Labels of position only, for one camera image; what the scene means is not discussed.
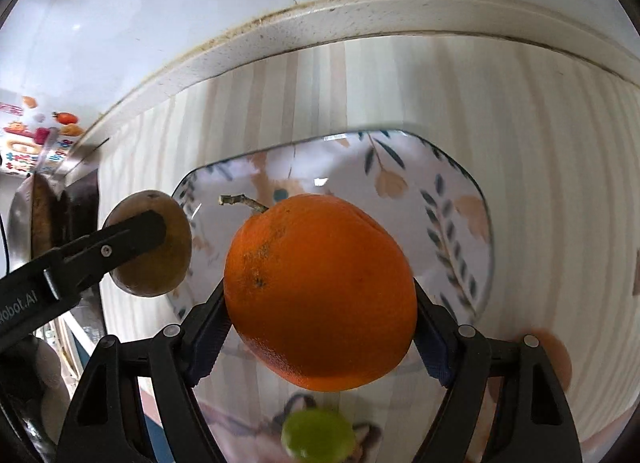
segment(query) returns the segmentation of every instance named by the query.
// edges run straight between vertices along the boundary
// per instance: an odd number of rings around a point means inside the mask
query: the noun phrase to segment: orange
[[[372,382],[398,365],[415,331],[411,268],[369,215],[301,194],[250,217],[225,265],[225,301],[249,349],[313,391]]]
[[[53,117],[63,125],[65,125],[65,124],[77,124],[78,123],[78,117],[76,117],[73,113],[65,113],[65,112],[56,113],[56,112],[53,112]]]

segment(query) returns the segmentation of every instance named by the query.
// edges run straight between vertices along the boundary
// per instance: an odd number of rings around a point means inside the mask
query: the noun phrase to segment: leaf pattern
[[[376,142],[379,143],[382,146],[382,148],[388,153],[388,155],[391,156],[396,161],[396,164],[398,164],[403,169],[406,168],[404,166],[404,161],[402,160],[402,158],[400,158],[398,153],[396,153],[396,151],[393,150],[393,148],[391,148],[387,144],[384,144],[383,142],[380,142],[380,140],[377,138],[376,138]]]
[[[432,206],[436,206],[436,201],[431,197],[431,194],[429,194],[427,191],[425,190],[421,190],[420,194],[422,194],[422,198],[429,204]]]
[[[222,174],[222,176],[224,176],[228,182],[231,182],[233,180],[234,177],[231,175],[231,172],[226,168],[226,166],[222,162],[216,164],[216,170],[220,174]]]
[[[431,152],[433,153],[433,156],[435,156],[438,160],[442,160],[442,153],[437,147],[431,146]]]
[[[444,194],[444,178],[439,174],[436,174],[435,186],[438,196],[442,196]]]
[[[640,250],[636,252],[636,269],[634,271],[634,286],[631,289],[631,296],[640,295]]]
[[[376,178],[376,192],[382,198],[398,199],[404,194],[407,184],[402,176],[382,169]]]
[[[447,224],[447,239],[448,239],[449,241],[451,241],[451,240],[453,239],[453,234],[454,234],[455,232],[456,232],[456,228],[455,228],[455,226],[453,225],[453,222],[452,222],[452,221],[450,221],[450,222]]]
[[[369,151],[367,151],[367,154],[364,157],[364,174],[368,174],[371,170],[371,166],[373,164],[373,155],[375,154],[375,152],[376,150],[373,148],[373,146],[371,146],[369,148]]]
[[[439,247],[441,244],[440,237],[433,230],[427,230],[427,233],[429,234],[429,239],[433,241],[433,244]]]
[[[195,191],[195,185],[193,183],[194,179],[195,177],[193,173],[191,173],[184,180],[180,182],[180,188],[182,190],[178,193],[178,198],[177,198],[178,204],[180,205],[184,213],[187,214],[188,216],[193,215],[193,202],[195,201],[195,198],[193,195]],[[190,225],[192,228],[195,228],[195,225],[191,220],[190,220]]]
[[[475,278],[468,273],[468,266],[462,255],[462,246],[459,241],[455,240],[456,226],[449,219],[455,204],[446,198],[446,184],[441,174],[436,175],[433,183],[438,199],[442,198],[444,202],[442,200],[438,202],[429,192],[420,190],[420,194],[427,204],[425,210],[433,227],[427,228],[427,233],[429,239],[437,248],[436,257],[445,268],[447,279],[451,286],[455,288],[458,301],[471,317],[475,318],[476,310],[467,297],[464,288],[466,286],[471,299],[475,300],[478,293],[478,285]],[[448,307],[449,313],[452,313],[450,303],[444,299],[443,305],[445,302],[447,302],[446,307]]]
[[[466,218],[472,236],[482,238],[485,243],[488,243],[491,234],[482,200],[476,196],[461,196],[455,200],[454,207],[458,214]]]
[[[469,293],[474,299],[476,298],[476,294],[478,293],[478,285],[476,284],[476,280],[473,276],[469,277]]]
[[[425,207],[427,210],[427,215],[429,216],[429,219],[431,220],[431,223],[437,223],[438,218],[436,217],[436,214],[433,210],[431,210],[429,207]]]
[[[269,178],[267,175],[266,151],[252,154],[249,160],[256,169],[256,172],[251,175],[251,183],[256,190],[255,201],[271,207],[278,201],[306,192],[300,180],[296,178],[285,178],[283,180]]]
[[[447,201],[444,202],[444,205],[442,206],[442,215],[448,218],[452,210],[453,210],[453,204],[450,199],[447,199]]]
[[[453,308],[451,307],[449,300],[447,300],[447,298],[442,293],[440,294],[440,301],[442,302],[444,308],[449,312],[449,315],[452,316],[456,322],[458,322],[458,318],[456,317],[456,314],[453,313]]]
[[[203,250],[207,254],[207,257],[212,257],[215,253],[215,248],[211,245],[211,243],[209,243],[206,238],[203,239],[200,236],[193,236],[191,245],[193,247],[193,250]]]

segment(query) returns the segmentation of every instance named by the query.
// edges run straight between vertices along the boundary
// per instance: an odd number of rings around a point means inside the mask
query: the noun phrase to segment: green fruit
[[[353,453],[356,436],[340,414],[305,409],[290,414],[284,422],[282,446],[305,463],[340,463]]]

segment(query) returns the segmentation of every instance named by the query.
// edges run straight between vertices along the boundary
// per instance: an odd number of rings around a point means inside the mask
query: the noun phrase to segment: kiwi
[[[111,279],[128,293],[156,297],[182,282],[191,261],[191,228],[180,205],[164,192],[143,190],[118,203],[104,226],[120,223],[146,210],[154,210],[164,219],[164,242],[114,269]]]

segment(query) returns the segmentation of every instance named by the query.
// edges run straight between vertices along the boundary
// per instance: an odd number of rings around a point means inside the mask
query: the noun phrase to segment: wooden table
[[[578,58],[486,37],[391,36],[242,66],[131,119],[100,148],[100,222],[125,196],[170,194],[204,164],[361,128],[417,133],[479,183],[495,273],[478,327],[496,338],[543,327],[562,340],[580,439],[628,411],[640,389],[640,89]],[[176,321],[166,298],[127,295],[108,278],[102,300],[123,341]],[[436,385],[411,392],[433,393],[435,413]],[[379,461],[402,436],[385,433]]]

